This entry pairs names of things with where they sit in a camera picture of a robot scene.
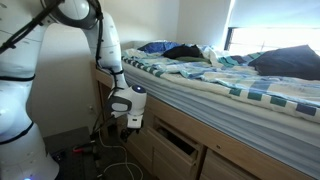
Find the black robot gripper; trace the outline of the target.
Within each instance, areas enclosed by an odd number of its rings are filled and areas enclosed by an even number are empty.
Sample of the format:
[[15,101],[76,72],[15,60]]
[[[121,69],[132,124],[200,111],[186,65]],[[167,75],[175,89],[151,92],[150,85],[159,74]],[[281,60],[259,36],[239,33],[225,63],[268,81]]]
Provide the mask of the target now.
[[128,121],[127,123],[121,123],[120,138],[126,142],[133,132],[139,133],[143,125],[143,121],[137,121],[136,119]]

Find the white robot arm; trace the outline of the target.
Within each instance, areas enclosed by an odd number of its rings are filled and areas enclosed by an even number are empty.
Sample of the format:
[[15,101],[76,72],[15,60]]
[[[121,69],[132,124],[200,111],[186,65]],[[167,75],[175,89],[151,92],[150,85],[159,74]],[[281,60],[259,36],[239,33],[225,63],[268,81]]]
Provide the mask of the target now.
[[146,91],[130,85],[112,16],[99,0],[0,0],[0,180],[56,180],[47,135],[92,126],[91,66],[110,74],[107,107],[142,126]]

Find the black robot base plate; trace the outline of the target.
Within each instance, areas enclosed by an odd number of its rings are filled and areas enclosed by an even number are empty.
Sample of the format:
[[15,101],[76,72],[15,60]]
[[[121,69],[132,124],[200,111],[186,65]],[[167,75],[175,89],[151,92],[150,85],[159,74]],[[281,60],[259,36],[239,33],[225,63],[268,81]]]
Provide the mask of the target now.
[[59,165],[55,180],[104,180],[98,169],[99,155],[95,150],[91,154],[74,153],[72,148],[85,143],[95,143],[90,138],[89,129],[81,127],[44,138],[49,154]]

